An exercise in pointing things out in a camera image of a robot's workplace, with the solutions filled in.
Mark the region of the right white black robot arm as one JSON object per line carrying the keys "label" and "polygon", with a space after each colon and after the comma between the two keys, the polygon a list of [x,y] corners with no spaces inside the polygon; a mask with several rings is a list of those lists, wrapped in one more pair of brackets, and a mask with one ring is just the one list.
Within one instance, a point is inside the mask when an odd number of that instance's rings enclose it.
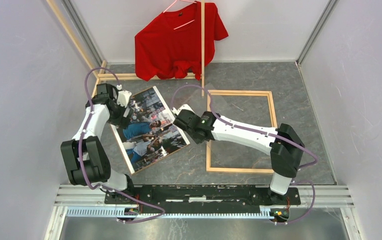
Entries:
{"label": "right white black robot arm", "polygon": [[174,125],[185,131],[197,143],[231,142],[247,146],[268,155],[273,170],[267,190],[270,202],[282,203],[288,196],[291,181],[296,177],[305,145],[288,124],[261,127],[238,122],[223,115],[205,111],[198,116],[188,105],[172,109]]}

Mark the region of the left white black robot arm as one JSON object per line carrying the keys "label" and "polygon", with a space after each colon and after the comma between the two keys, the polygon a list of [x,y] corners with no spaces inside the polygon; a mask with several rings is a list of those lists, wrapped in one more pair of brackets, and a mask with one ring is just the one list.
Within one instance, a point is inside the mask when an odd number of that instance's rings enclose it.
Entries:
{"label": "left white black robot arm", "polygon": [[130,176],[112,169],[100,137],[106,124],[121,129],[131,124],[133,111],[128,106],[131,96],[120,84],[98,84],[96,95],[85,105],[85,117],[78,132],[60,146],[72,185],[107,190],[117,194],[124,204],[135,200],[136,190]]}

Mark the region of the light wooden picture frame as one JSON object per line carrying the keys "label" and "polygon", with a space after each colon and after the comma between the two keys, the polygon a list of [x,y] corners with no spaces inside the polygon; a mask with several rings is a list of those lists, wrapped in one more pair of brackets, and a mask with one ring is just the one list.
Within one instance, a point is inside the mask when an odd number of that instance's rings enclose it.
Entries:
{"label": "light wooden picture frame", "polygon": [[[271,125],[278,127],[275,107],[273,102],[273,95],[271,91],[263,90],[208,90],[212,96],[247,96],[247,97],[266,97],[268,101],[269,116]],[[272,174],[272,169],[267,168],[225,168],[225,167],[211,167],[211,142],[207,143],[206,147],[206,171],[218,173],[243,173],[243,174]]]}

